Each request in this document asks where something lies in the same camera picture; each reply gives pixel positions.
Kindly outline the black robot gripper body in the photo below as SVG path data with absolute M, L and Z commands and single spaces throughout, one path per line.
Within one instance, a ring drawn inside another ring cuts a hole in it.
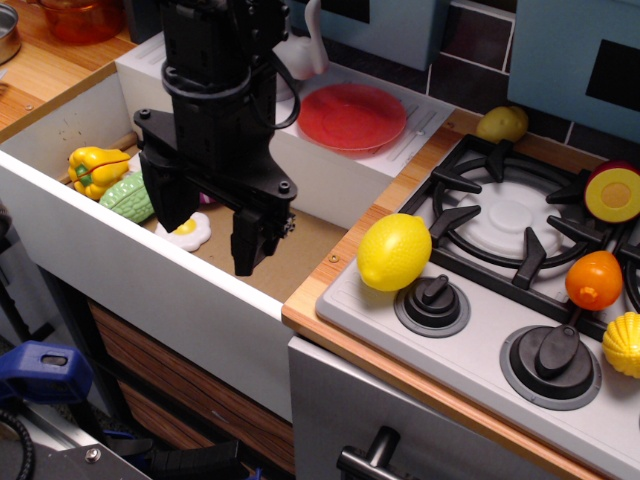
M 235 212 L 249 208 L 283 216 L 297 194 L 271 155 L 276 75 L 267 70 L 227 91 L 167 83 L 173 109 L 134 115 L 141 148 L 174 158 L 200 193 Z

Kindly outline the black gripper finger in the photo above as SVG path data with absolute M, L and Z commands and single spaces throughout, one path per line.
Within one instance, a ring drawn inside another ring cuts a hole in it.
M 251 276 L 266 257 L 273 256 L 279 241 L 295 229 L 295 214 L 283 216 L 243 208 L 233 214 L 231 253 L 236 276 Z
M 173 232 L 190 219 L 200 205 L 200 191 L 174 158 L 153 149 L 140 153 L 144 185 L 159 223 Z

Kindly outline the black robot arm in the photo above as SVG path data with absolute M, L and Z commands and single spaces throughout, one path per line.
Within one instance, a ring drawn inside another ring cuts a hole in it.
M 297 187 L 271 155 L 276 83 L 289 72 L 274 47 L 282 1 L 163 1 L 161 83 L 172 109 L 137 111 L 143 179 L 159 223 L 173 231 L 207 195 L 231 209 L 235 273 L 250 276 L 293 228 Z

